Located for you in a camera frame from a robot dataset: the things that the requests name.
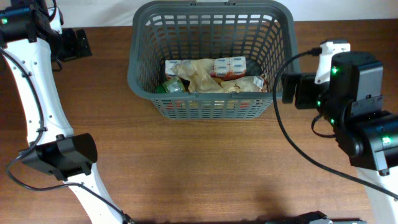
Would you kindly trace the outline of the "green lid jar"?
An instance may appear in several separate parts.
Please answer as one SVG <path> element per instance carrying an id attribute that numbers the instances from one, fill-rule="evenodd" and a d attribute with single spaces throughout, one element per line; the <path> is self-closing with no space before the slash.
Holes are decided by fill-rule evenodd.
<path id="1" fill-rule="evenodd" d="M 179 77 L 173 77 L 156 88 L 156 93 L 184 93 L 185 86 Z"/>

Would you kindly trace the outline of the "beige paper bag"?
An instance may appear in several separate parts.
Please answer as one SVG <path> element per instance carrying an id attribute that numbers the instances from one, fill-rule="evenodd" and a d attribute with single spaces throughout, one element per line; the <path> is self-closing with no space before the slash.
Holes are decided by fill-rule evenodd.
<path id="1" fill-rule="evenodd" d="M 189 81 L 190 93 L 223 93 L 222 87 L 211 77 L 214 60 L 203 58 L 199 60 L 185 60 L 172 67 L 176 76 Z"/>

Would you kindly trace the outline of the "white tissue multipack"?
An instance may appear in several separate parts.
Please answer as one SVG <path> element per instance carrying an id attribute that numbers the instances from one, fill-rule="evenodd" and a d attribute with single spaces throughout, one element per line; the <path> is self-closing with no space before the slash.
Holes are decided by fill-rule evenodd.
<path id="1" fill-rule="evenodd" d="M 176 76 L 187 77 L 195 73 L 194 64 L 203 68 L 212 78 L 220 78 L 224 81 L 241 78 L 245 76 L 247 70 L 246 58 L 243 56 L 198 60 L 166 60 L 165 76 L 168 80 Z"/>

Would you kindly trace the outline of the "orange biscuit packet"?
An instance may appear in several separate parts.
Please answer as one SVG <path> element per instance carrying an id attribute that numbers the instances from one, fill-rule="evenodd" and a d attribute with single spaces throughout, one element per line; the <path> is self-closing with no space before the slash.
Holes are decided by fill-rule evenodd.
<path id="1" fill-rule="evenodd" d="M 233 109 L 246 109 L 251 104 L 250 100 L 162 100 L 157 105 L 162 105 L 167 110 L 233 110 Z"/>

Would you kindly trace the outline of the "white brown bread bag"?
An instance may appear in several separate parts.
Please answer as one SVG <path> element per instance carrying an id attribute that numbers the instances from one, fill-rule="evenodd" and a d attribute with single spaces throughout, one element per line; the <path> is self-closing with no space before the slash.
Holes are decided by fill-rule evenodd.
<path id="1" fill-rule="evenodd" d="M 219 85 L 226 93 L 266 92 L 266 81 L 261 76 L 246 76 L 235 80 L 222 81 Z"/>

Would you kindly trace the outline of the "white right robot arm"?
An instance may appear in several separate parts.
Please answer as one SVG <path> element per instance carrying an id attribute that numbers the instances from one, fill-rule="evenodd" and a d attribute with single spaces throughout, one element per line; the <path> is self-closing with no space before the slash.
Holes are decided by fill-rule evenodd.
<path id="1" fill-rule="evenodd" d="M 357 176 L 327 167 L 292 147 L 315 166 L 365 187 L 377 223 L 397 223 L 397 115 L 383 110 L 383 64 L 369 52 L 352 51 L 345 40 L 288 59 L 275 76 L 283 103 L 316 109 L 349 157 Z"/>

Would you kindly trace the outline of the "grey plastic basket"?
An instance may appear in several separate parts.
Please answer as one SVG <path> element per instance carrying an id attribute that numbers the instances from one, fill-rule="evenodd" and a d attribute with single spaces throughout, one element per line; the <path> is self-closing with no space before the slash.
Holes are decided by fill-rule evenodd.
<path id="1" fill-rule="evenodd" d="M 132 20 L 127 82 L 170 119 L 252 119 L 260 116 L 282 87 L 273 89 L 278 69 L 298 52 L 294 20 L 276 1 L 152 1 Z M 264 75 L 264 93 L 156 93 L 166 80 L 165 61 L 246 58 L 247 75 Z M 250 100 L 246 109 L 167 110 L 162 100 Z"/>

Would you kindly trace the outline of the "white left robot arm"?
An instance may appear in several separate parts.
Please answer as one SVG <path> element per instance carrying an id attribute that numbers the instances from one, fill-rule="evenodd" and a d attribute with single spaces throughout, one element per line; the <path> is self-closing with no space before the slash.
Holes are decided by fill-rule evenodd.
<path id="1" fill-rule="evenodd" d="M 53 77 L 53 64 L 91 55 L 85 31 L 64 28 L 57 5 L 12 1 L 1 11 L 1 55 L 15 79 L 27 123 L 28 147 L 16 161 L 70 189 L 92 223 L 132 223 L 101 180 L 92 135 L 77 135 L 70 126 Z"/>

